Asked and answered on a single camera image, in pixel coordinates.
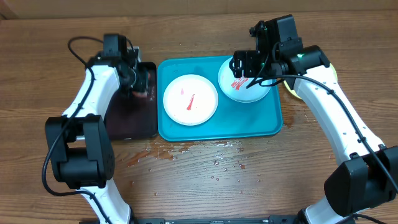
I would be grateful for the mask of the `yellow-green plastic plate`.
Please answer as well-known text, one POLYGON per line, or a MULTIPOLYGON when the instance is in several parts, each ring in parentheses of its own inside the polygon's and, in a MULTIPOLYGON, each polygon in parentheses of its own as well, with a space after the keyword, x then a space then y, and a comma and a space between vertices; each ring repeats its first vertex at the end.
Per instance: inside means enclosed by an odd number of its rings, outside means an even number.
MULTIPOLYGON (((336 72, 336 70, 335 70, 335 68, 334 68, 334 66, 333 66, 332 64, 330 64, 330 68, 333 70, 333 74, 334 74, 334 76, 335 76, 335 79, 338 80, 337 72, 336 72)), ((295 90, 291 90, 291 89, 290 89, 290 87, 289 87, 289 85, 287 84, 286 81, 284 81, 283 84, 284 84, 284 86, 286 87, 287 91, 288 91, 291 95, 293 95, 294 97, 298 98, 299 100, 302 100, 301 97, 299 97, 298 94, 296 94, 295 90)))

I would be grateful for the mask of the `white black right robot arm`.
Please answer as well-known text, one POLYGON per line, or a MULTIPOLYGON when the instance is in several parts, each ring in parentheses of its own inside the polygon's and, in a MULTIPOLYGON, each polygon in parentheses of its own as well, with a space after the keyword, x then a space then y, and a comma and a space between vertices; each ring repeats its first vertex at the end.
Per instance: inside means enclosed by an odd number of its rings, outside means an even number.
POLYGON ((275 43, 236 51, 229 61, 236 78, 256 84, 287 81, 328 138, 338 168, 324 183, 324 197, 299 211, 296 223, 344 223, 397 195, 397 147, 386 147, 359 117, 340 88, 330 61, 317 45, 275 43))

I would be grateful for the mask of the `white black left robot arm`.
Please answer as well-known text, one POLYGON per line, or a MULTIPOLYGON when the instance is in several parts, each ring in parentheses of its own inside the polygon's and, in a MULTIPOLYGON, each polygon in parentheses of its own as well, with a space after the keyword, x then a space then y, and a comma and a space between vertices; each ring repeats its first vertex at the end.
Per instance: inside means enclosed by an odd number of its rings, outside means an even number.
POLYGON ((115 159, 106 132, 106 112, 118 91, 127 97, 148 89, 152 62, 93 57, 73 103, 45 123, 49 151, 42 168, 45 190, 58 197, 82 194, 100 223, 134 223, 132 208, 113 180, 115 159))

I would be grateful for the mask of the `green pink sponge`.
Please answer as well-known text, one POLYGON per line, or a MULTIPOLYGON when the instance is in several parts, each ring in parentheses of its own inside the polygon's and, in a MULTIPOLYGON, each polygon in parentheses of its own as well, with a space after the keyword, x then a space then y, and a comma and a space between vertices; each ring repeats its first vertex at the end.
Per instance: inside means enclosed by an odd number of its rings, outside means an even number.
POLYGON ((147 92, 138 92, 138 91, 133 91, 132 92, 133 97, 135 98, 147 98, 147 92))

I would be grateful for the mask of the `white plastic plate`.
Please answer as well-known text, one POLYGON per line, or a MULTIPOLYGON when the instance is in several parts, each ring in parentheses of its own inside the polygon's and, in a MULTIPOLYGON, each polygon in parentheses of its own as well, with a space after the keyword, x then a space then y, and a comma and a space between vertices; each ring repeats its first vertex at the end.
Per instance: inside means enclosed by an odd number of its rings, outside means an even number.
POLYGON ((218 107, 218 92, 207 78, 188 74, 174 79, 163 94, 163 107, 176 123, 196 126, 208 121, 218 107))

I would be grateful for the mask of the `light blue plastic plate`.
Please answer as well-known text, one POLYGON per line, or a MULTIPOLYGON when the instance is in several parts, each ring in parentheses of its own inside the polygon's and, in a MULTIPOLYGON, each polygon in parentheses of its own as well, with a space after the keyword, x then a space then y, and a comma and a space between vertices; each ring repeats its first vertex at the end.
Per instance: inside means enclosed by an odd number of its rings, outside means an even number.
POLYGON ((240 103, 252 103, 264 98, 271 90, 272 80, 265 81, 265 87, 255 84, 246 88, 253 78, 235 78, 229 67, 232 57, 228 58, 220 67, 218 72, 218 84, 222 92, 230 99, 240 103))

